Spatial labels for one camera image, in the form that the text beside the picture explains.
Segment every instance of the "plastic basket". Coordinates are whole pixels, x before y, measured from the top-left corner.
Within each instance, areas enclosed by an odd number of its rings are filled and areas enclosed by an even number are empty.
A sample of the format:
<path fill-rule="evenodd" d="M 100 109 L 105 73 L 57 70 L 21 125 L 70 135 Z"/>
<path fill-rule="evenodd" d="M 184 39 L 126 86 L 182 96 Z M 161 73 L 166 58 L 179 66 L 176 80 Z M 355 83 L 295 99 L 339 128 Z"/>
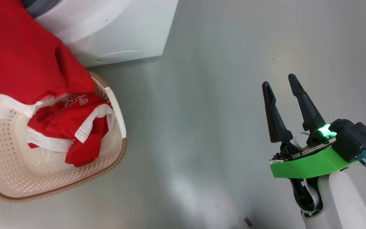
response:
<path fill-rule="evenodd" d="M 126 150 L 126 129 L 118 102 L 108 84 L 90 72 L 96 95 L 111 103 L 116 114 L 114 128 L 103 138 L 100 155 L 90 164 L 76 168 L 66 164 L 65 153 L 43 148 L 30 149 L 26 143 L 28 118 L 12 110 L 0 119 L 0 199 L 22 203 L 49 197 L 87 183 L 118 165 Z M 47 101 L 42 106 L 52 105 Z"/>

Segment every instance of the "gray floor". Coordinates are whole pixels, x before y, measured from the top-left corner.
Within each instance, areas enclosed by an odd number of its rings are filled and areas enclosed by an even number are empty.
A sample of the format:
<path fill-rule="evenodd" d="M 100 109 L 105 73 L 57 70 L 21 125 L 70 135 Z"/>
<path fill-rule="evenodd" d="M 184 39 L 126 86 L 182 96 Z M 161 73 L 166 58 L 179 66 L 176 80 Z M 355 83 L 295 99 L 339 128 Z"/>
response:
<path fill-rule="evenodd" d="M 304 228 L 273 178 L 261 84 L 302 130 L 287 75 L 322 116 L 366 124 L 366 1 L 180 0 L 164 54 L 92 68 L 128 131 L 114 171 L 26 204 L 0 201 L 0 228 Z M 347 170 L 366 203 L 366 169 Z"/>

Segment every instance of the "green light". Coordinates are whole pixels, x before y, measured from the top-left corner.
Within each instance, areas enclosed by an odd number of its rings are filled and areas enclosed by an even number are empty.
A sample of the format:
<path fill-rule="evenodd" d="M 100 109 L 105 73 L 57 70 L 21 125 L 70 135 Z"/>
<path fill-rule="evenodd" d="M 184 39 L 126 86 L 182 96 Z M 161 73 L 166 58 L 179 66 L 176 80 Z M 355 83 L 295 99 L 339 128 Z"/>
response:
<path fill-rule="evenodd" d="M 328 139 L 337 135 L 337 133 L 331 132 L 329 130 L 329 127 L 330 127 L 330 124 L 326 124 L 325 126 L 323 126 L 320 129 L 318 129 L 319 132 L 321 133 L 321 135 L 325 136 Z"/>

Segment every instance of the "washing machine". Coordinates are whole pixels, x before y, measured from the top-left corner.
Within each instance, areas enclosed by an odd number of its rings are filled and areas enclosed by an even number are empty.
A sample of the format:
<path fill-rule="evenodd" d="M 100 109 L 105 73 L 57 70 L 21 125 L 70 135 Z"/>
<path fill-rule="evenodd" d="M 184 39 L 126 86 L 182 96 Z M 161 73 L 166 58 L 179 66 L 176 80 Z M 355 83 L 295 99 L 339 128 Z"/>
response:
<path fill-rule="evenodd" d="M 178 0 L 23 0 L 85 66 L 162 55 Z"/>

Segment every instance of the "clothing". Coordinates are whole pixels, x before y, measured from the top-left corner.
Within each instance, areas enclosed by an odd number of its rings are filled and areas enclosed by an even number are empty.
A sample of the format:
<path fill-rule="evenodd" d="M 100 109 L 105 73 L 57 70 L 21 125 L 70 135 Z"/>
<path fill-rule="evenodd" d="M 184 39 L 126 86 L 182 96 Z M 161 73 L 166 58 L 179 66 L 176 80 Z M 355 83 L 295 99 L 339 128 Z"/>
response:
<path fill-rule="evenodd" d="M 30 118 L 46 100 L 95 90 L 84 67 L 21 0 L 0 0 L 0 119 L 11 109 Z"/>
<path fill-rule="evenodd" d="M 31 148 L 67 152 L 65 162 L 78 167 L 98 157 L 101 140 L 114 124 L 114 111 L 100 97 L 71 96 L 37 110 L 28 122 L 26 140 Z"/>

